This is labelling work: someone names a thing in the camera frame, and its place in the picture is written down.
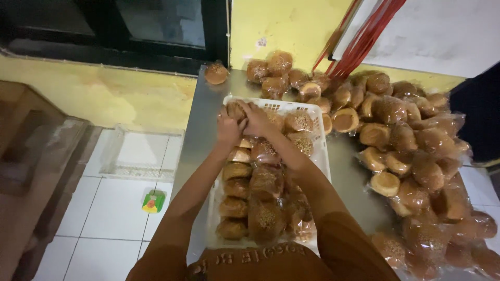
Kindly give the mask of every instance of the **metal table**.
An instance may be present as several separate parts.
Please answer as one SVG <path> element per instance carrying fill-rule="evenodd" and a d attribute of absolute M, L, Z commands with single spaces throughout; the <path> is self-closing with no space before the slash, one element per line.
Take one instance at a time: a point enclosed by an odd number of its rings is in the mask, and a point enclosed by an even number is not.
<path fill-rule="evenodd" d="M 212 150 L 216 141 L 216 118 L 224 97 L 232 94 L 238 97 L 258 98 L 261 95 L 261 88 L 248 82 L 245 71 L 231 70 L 226 82 L 212 85 L 205 81 L 205 68 L 203 65 L 199 71 L 170 201 Z M 294 101 L 295 97 L 286 93 L 283 100 Z M 373 192 L 367 192 L 365 185 L 371 173 L 353 157 L 354 153 L 361 150 L 360 145 L 347 134 L 328 136 L 326 143 L 331 183 L 351 215 L 367 234 L 391 228 L 395 219 L 394 212 L 385 204 L 383 198 Z M 208 206 L 207 199 L 192 226 L 186 256 L 188 265 L 196 262 L 206 247 Z M 463 270 L 447 273 L 446 279 L 484 280 Z"/>

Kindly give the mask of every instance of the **window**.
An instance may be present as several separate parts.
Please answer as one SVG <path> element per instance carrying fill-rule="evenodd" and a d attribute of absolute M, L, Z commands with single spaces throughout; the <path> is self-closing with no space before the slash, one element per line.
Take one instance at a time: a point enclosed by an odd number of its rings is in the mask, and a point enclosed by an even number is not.
<path fill-rule="evenodd" d="M 228 64 L 226 0 L 3 0 L 0 45 L 22 56 L 197 75 Z"/>

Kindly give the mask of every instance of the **black window frame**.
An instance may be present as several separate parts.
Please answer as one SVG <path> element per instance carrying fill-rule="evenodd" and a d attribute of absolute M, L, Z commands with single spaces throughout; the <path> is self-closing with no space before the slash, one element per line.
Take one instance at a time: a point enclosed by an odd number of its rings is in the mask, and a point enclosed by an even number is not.
<path fill-rule="evenodd" d="M 94 35 L 16 26 L 0 3 L 0 46 L 19 56 L 187 75 L 198 75 L 201 65 L 217 60 L 228 67 L 230 1 L 201 0 L 205 47 L 132 37 L 116 0 L 68 1 Z"/>

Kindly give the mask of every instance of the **person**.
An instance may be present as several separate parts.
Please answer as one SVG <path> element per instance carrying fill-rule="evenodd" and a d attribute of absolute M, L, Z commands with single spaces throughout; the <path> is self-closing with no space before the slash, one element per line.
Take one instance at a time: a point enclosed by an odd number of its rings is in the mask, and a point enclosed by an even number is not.
<path fill-rule="evenodd" d="M 320 169 L 277 130 L 262 109 L 237 102 L 247 118 L 238 124 L 222 107 L 215 146 L 170 203 L 126 280 L 399 280 Z M 266 138 L 302 188 L 316 223 L 320 257 L 303 245 L 287 242 L 267 248 L 205 249 L 197 262 L 186 265 L 193 222 L 242 133 Z"/>

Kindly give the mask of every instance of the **hand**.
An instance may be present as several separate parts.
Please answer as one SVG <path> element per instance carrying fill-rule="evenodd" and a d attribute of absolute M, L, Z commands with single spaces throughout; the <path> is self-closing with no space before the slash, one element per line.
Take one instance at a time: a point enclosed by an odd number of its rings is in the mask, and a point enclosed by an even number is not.
<path fill-rule="evenodd" d="M 248 119 L 245 118 L 238 125 L 237 120 L 228 116 L 228 111 L 223 105 L 217 116 L 217 143 L 231 149 L 238 145 L 247 122 Z"/>
<path fill-rule="evenodd" d="M 248 118 L 248 126 L 243 131 L 245 135 L 267 137 L 270 132 L 278 130 L 278 128 L 269 121 L 266 112 L 253 102 L 245 103 L 242 100 L 238 100 L 237 103 L 243 108 Z"/>

